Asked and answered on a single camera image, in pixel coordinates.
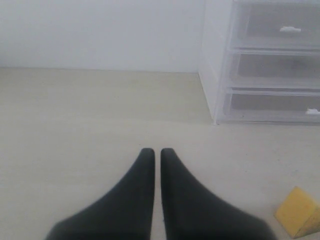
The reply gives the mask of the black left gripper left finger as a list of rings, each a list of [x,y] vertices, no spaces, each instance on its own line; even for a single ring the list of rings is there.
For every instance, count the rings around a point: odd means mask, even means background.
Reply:
[[[155,199],[155,152],[143,148],[102,198],[58,222],[48,240],[149,240]]]

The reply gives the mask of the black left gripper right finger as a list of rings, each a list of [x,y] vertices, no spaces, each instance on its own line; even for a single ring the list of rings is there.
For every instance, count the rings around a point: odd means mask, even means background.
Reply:
[[[168,240],[273,240],[269,225],[202,185],[175,150],[160,152],[161,200]]]

